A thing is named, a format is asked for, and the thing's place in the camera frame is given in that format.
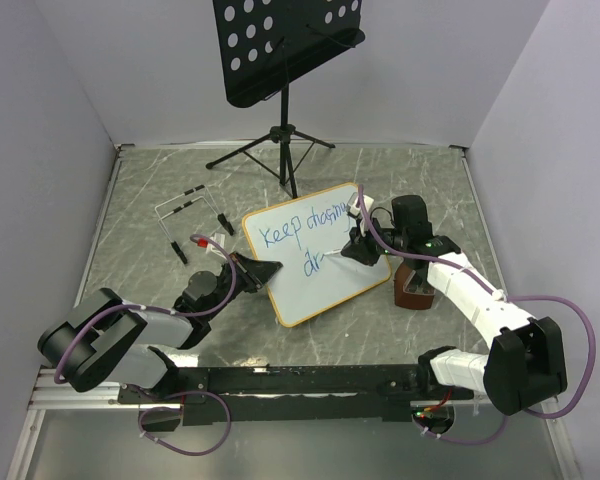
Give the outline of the white rainbow whiteboard marker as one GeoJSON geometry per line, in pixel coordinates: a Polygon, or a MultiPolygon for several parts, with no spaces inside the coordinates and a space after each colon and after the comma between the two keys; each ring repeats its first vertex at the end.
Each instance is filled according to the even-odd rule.
{"type": "Polygon", "coordinates": [[[331,250],[331,251],[323,253],[323,256],[329,257],[329,256],[334,256],[334,255],[340,255],[340,253],[341,253],[341,249],[335,249],[335,250],[331,250]]]}

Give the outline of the orange framed whiteboard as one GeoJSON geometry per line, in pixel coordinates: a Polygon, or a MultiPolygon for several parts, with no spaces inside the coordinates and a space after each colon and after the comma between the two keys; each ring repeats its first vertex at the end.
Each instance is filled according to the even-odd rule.
{"type": "Polygon", "coordinates": [[[282,326],[295,327],[391,279],[386,258],[366,266],[341,255],[323,256],[349,241],[355,221],[346,206],[357,190],[348,182],[243,217],[255,258],[283,264],[267,284],[282,326]]]}

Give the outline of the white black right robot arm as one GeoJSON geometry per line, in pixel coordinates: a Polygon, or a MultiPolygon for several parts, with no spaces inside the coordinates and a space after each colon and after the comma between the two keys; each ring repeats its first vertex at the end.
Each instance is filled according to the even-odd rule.
{"type": "Polygon", "coordinates": [[[356,225],[342,256],[366,266],[383,255],[400,257],[414,279],[455,305],[489,348],[485,355],[450,346],[421,355],[416,384],[424,396],[438,398],[450,387],[463,388],[486,395],[501,413],[513,415],[565,391],[563,341],[555,321],[536,319],[508,302],[453,240],[434,234],[420,196],[392,200],[389,228],[372,217],[372,203],[359,193],[350,197],[346,210],[356,225]]]}

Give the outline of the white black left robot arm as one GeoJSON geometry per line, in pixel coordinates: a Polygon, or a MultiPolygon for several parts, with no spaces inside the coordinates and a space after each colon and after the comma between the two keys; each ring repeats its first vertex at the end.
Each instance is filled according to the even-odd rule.
{"type": "Polygon", "coordinates": [[[56,368],[54,380],[79,393],[117,381],[164,402],[176,393],[178,368],[160,348],[197,346],[222,309],[242,293],[261,290],[282,268],[279,261],[233,252],[219,273],[192,274],[170,309],[133,304],[101,288],[48,328],[37,348],[56,368]]]}

